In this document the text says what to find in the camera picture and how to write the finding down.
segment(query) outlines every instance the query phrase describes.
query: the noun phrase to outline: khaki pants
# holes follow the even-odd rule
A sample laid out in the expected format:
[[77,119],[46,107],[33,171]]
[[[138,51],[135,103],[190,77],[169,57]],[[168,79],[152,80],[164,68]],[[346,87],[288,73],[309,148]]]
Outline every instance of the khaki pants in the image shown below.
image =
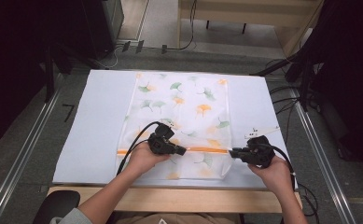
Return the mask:
[[241,224],[238,214],[116,212],[117,224]]

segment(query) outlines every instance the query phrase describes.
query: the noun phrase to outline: person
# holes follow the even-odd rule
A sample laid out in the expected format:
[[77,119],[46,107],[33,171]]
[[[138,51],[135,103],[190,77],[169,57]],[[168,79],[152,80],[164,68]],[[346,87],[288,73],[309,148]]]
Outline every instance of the person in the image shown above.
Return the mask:
[[[131,154],[128,165],[111,182],[91,196],[78,208],[73,209],[64,218],[55,217],[50,224],[100,224],[106,223],[114,208],[126,193],[127,189],[139,176],[149,171],[156,163],[166,161],[169,155],[155,155],[147,143],[138,145]],[[283,219],[288,223],[307,223],[291,186],[288,166],[284,160],[275,156],[271,165],[260,169],[248,165],[252,172],[262,178],[265,186],[275,194],[283,212]],[[240,223],[235,214],[144,214],[136,215],[119,213],[117,223]]]

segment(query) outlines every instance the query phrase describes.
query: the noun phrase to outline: human hand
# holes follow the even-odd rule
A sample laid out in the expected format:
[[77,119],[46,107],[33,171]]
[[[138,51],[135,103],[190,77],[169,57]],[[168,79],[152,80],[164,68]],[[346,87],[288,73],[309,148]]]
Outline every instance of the human hand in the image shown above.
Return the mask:
[[132,151],[129,163],[124,172],[133,172],[140,176],[155,166],[156,163],[167,161],[170,155],[156,155],[149,148],[148,143],[140,143]]
[[262,178],[265,186],[275,195],[282,194],[285,190],[292,190],[291,176],[285,160],[274,156],[268,168],[261,169],[256,165],[248,164],[251,171]]

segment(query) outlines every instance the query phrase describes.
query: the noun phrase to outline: sleeve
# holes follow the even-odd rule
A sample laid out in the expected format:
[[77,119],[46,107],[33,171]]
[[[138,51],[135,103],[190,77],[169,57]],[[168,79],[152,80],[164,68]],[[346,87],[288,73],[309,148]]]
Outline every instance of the sleeve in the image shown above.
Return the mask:
[[77,208],[71,210],[64,218],[54,217],[50,224],[92,224],[91,221]]

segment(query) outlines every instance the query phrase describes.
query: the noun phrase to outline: desk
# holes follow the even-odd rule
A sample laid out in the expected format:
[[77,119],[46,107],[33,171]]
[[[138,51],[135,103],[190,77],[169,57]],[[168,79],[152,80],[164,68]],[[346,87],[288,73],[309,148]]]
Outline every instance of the desk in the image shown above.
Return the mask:
[[[117,145],[117,137],[120,136],[120,127],[130,101],[129,96],[133,93],[133,83],[137,73],[136,71],[91,71],[73,128],[63,147],[53,178],[53,182],[65,183],[67,186],[54,187],[50,192],[58,189],[74,189],[81,193],[83,201],[100,188],[81,188],[76,187],[76,184],[105,184],[113,178],[114,173],[110,171],[111,169],[115,171],[114,148],[116,147],[114,146]],[[244,134],[253,127],[278,126],[263,77],[203,73],[194,73],[193,76],[216,76],[228,80],[233,146],[244,146],[246,142]],[[101,111],[110,113],[114,119],[106,119],[103,125]],[[84,123],[82,120],[84,122],[89,120],[89,126],[82,125]],[[114,137],[103,138],[103,133]],[[268,133],[266,136],[272,145],[282,148],[286,153],[280,132]],[[275,196],[268,192],[260,178],[239,160],[234,163],[224,180],[137,180],[116,209],[157,212],[281,212]]]
[[[181,19],[189,19],[192,2],[178,0],[178,47]],[[288,57],[307,29],[315,25],[323,3],[324,0],[198,0],[195,20],[273,25]]]

